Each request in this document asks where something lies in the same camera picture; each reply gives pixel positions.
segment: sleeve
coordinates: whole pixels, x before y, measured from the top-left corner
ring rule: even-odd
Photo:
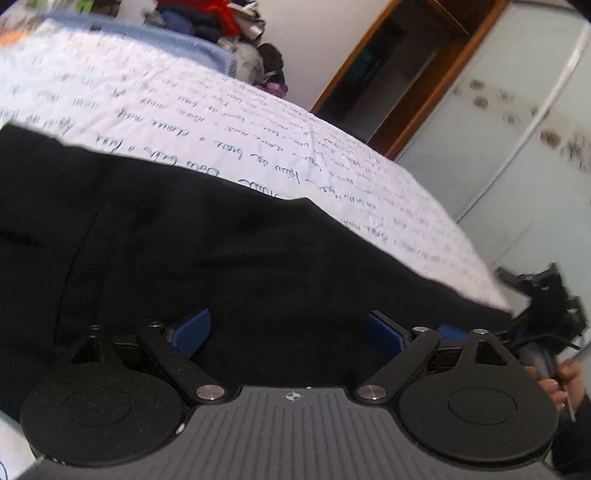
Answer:
[[[554,468],[565,475],[591,473],[591,401],[588,396],[581,403],[576,420],[556,435],[552,445]]]

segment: black cable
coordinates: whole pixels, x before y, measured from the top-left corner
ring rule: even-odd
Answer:
[[[553,333],[543,333],[541,335],[534,335],[531,337],[525,337],[520,340],[516,340],[514,343],[511,344],[511,348],[520,347],[520,346],[526,345],[530,342],[535,342],[536,340],[539,340],[541,338],[552,338],[554,340],[558,340],[559,342],[563,343],[565,347],[569,346],[571,348],[574,348],[575,350],[581,350],[581,347],[579,347],[578,345],[575,345],[574,343],[571,343],[568,340],[561,338],[558,335],[555,335]]]

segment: metal screw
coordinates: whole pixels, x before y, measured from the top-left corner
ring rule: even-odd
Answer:
[[[202,385],[195,393],[201,400],[217,400],[222,398],[226,391],[219,385]]]
[[[386,391],[379,385],[361,385],[357,394],[364,400],[381,400],[386,396]]]

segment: blue gripper pad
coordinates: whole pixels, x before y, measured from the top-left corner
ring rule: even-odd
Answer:
[[[446,340],[466,340],[468,333],[457,327],[452,327],[446,323],[443,323],[437,329],[437,333],[441,335],[441,338]]]
[[[363,337],[365,343],[385,362],[389,362],[406,348],[404,337],[373,313],[367,317]]]
[[[166,328],[165,338],[187,358],[191,358],[203,345],[212,331],[209,310],[203,310],[189,320],[181,321]]]

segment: red clothing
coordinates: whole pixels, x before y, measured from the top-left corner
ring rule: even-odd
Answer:
[[[228,0],[158,0],[159,7],[167,5],[186,5],[201,12],[215,14],[222,25],[222,33],[228,37],[240,34],[240,27],[228,8]]]

